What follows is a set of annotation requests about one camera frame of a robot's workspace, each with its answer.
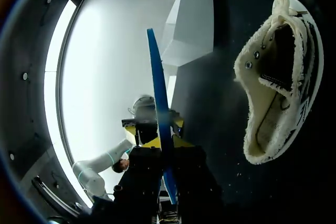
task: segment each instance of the robotic arm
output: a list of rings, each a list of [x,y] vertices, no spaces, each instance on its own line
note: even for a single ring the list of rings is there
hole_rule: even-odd
[[[103,196],[106,193],[105,181],[98,173],[118,162],[121,156],[132,147],[133,144],[127,139],[124,139],[115,148],[110,149],[96,158],[75,162],[72,166],[72,171],[89,193],[96,196]]]

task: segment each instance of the black panel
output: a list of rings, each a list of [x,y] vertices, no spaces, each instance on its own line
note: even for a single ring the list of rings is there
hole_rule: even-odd
[[[47,52],[58,18],[68,0],[18,0],[18,8],[1,31],[0,145],[6,163],[18,182],[51,147],[44,108],[44,73]],[[23,73],[28,79],[23,80]],[[54,193],[72,204],[78,195],[54,157],[41,171]],[[32,187],[26,192],[44,217],[55,214]]]
[[[184,118],[184,140],[201,145],[206,152],[227,207],[257,216],[277,216],[279,221],[290,212],[304,216],[310,209],[312,214],[318,213],[328,208],[328,195],[335,196],[329,181],[334,170],[334,141],[329,135],[333,135],[334,127],[330,125],[333,120],[324,115],[332,116],[333,112],[327,111],[334,110],[333,96],[326,93],[325,85],[334,79],[330,69],[334,66],[330,41],[334,36],[331,23],[324,25],[330,19],[321,19],[325,3],[320,2],[320,8],[316,0],[299,1],[307,5],[318,23],[324,73],[312,111],[283,156],[259,166],[246,161],[243,142],[248,101],[240,84],[234,82],[233,70],[247,40],[271,14],[273,0],[214,0],[214,52],[179,67],[172,103]]]

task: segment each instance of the sneaker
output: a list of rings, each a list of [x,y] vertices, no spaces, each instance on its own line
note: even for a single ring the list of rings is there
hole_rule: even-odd
[[[244,154],[262,164],[283,154],[301,129],[323,72],[318,28],[298,0],[274,0],[272,14],[234,65],[248,98]]]

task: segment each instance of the white wall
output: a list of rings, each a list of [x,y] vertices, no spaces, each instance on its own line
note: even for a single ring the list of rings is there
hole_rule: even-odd
[[[153,94],[146,29],[158,42],[175,0],[85,0],[65,54],[62,105],[75,161],[125,138],[121,120],[141,94]],[[108,193],[121,178],[101,173]]]

